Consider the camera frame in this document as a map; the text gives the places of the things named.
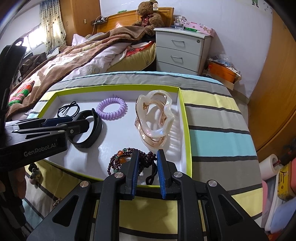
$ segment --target bedside table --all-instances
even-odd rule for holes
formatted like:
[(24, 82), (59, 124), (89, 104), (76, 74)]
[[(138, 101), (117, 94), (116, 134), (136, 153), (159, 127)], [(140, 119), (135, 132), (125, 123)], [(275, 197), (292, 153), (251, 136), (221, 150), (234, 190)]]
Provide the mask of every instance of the bedside table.
[(201, 75), (211, 36), (176, 28), (155, 28), (156, 70)]

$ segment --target pink box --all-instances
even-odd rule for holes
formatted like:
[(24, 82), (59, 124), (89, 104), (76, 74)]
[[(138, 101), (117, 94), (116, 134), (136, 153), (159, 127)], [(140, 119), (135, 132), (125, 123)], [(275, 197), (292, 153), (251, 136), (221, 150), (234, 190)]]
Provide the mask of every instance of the pink box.
[(202, 32), (203, 34), (210, 35), (212, 37), (215, 35), (215, 30), (214, 29), (209, 28), (209, 27), (207, 27), (205, 25), (202, 25), (202, 24), (197, 24), (197, 23), (194, 23), (194, 22), (186, 21), (185, 27), (186, 28), (196, 29), (197, 31)]

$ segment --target white wall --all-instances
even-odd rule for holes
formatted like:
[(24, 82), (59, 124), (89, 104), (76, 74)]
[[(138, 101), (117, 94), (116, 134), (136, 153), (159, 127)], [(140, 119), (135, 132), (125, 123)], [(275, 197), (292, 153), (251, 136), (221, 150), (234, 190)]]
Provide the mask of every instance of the white wall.
[[(137, 9), (141, 0), (100, 0), (103, 16)], [(224, 53), (241, 71), (235, 89), (250, 97), (260, 77), (269, 49), (272, 13), (263, 0), (159, 0), (159, 7), (174, 7), (175, 15), (215, 29), (210, 55)]]
[(25, 11), (27, 11), (28, 9), (38, 5), (39, 3), (41, 3), (44, 0), (30, 0), (25, 6), (22, 7), (22, 9), (17, 13), (17, 16), (23, 14)]
[[(39, 5), (29, 9), (17, 18), (15, 18), (6, 29), (0, 39), (0, 52), (6, 45), (12, 44), (16, 39), (40, 24)], [(34, 49), (33, 54), (45, 52), (46, 45), (43, 44)]]

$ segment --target window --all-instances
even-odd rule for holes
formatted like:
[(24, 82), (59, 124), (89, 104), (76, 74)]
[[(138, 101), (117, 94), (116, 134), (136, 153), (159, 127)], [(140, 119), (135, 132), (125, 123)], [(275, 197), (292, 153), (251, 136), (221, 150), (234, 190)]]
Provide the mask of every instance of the window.
[(32, 49), (44, 43), (44, 32), (42, 28), (38, 25), (31, 31), (27, 32), (22, 36), (24, 38), (23, 46), (27, 47), (26, 53), (32, 51)]

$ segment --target human hand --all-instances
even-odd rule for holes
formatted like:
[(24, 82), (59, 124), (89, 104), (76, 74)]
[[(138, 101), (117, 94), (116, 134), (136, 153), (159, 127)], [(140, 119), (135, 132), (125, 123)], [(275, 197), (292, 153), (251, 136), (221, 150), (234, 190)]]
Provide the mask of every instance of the human hand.
[[(12, 190), (15, 195), (17, 195), (20, 199), (24, 199), (27, 190), (27, 183), (25, 179), (26, 170), (25, 167), (21, 167), (19, 169), (13, 170), (9, 172), (9, 179), (12, 186)], [(0, 193), (5, 192), (5, 186), (0, 181)]]

